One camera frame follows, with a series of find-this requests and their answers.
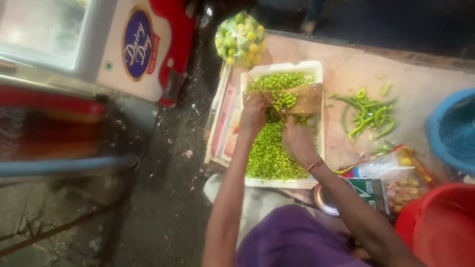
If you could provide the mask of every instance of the bag of lemons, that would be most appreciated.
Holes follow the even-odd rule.
[[[221,23],[215,44],[218,55],[228,64],[249,68],[260,63],[266,34],[255,18],[242,11]]]

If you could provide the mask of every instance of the plastic packet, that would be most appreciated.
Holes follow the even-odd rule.
[[[415,152],[399,145],[389,154],[344,170],[344,177],[381,178],[386,183],[389,209],[399,213],[411,200],[429,191],[430,178]]]
[[[245,11],[223,21],[215,36],[218,55],[228,64],[250,68],[261,61],[266,49],[265,29]]]

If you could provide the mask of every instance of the hand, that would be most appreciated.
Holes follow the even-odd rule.
[[[282,143],[289,154],[297,159],[304,168],[308,168],[320,155],[315,150],[314,137],[309,129],[295,124],[294,117],[288,116],[286,129],[282,134]]]
[[[254,142],[266,123],[266,108],[267,104],[259,96],[253,96],[246,102],[239,120],[238,137],[251,144]]]

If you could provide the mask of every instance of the bracelet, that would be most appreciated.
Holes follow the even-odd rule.
[[[320,167],[320,165],[322,165],[324,162],[323,162],[323,159],[320,158],[318,160],[316,160],[313,164],[311,164],[310,166],[308,166],[307,168],[307,172],[310,172],[310,170],[312,170],[315,166],[318,165],[318,167]]]

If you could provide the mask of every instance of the dairy day logo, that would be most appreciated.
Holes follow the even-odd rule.
[[[125,24],[122,60],[130,79],[140,81],[147,73],[152,54],[152,23],[148,12],[135,6]]]

